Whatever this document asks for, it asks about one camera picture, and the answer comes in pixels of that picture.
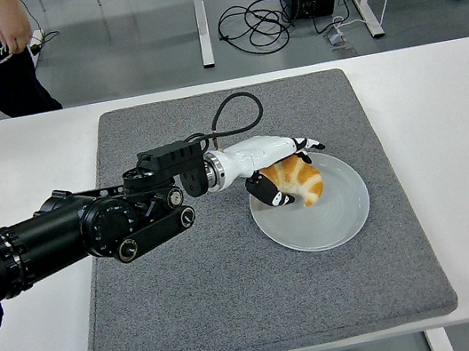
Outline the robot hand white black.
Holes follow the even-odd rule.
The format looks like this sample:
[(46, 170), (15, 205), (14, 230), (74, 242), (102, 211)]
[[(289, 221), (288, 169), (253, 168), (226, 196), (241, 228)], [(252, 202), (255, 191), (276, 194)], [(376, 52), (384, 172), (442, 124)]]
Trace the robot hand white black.
[(237, 178), (258, 201), (272, 207), (295, 202), (317, 203), (324, 190), (320, 172), (313, 167), (309, 149), (324, 149), (309, 138), (254, 136), (225, 150), (211, 151), (205, 162), (215, 170), (216, 182), (210, 190), (230, 187)]

